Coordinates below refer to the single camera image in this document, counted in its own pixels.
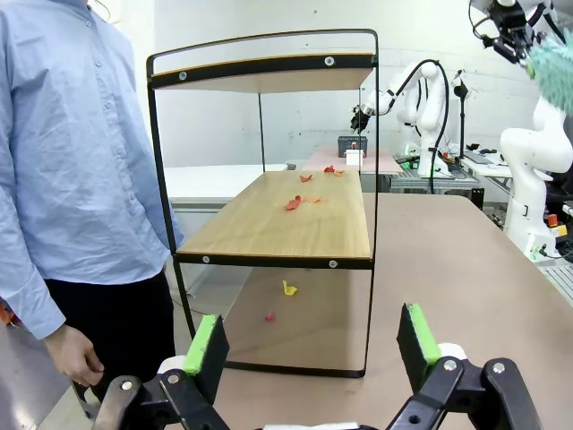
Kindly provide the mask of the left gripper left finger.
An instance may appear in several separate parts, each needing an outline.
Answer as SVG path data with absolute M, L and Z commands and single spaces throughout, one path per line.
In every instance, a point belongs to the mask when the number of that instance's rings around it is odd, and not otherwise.
M 109 385 L 94 429 L 227 429 L 214 408 L 229 343 L 222 317 L 208 315 L 192 339 L 183 363 L 143 383 L 122 375 Z

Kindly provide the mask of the person right hand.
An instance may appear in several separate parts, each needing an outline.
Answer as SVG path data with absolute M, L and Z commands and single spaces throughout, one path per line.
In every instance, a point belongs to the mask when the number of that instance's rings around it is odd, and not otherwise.
M 66 324 L 43 339 L 56 369 L 84 387 L 96 386 L 104 375 L 92 342 Z

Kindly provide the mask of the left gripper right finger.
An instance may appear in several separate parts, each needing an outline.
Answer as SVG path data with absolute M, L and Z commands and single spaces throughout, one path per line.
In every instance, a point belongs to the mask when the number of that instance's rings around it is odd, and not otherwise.
M 473 365 L 457 344 L 439 344 L 418 304 L 402 306 L 397 342 L 413 395 L 390 429 L 437 429 L 449 413 L 475 429 L 541 429 L 517 364 L 505 357 Z

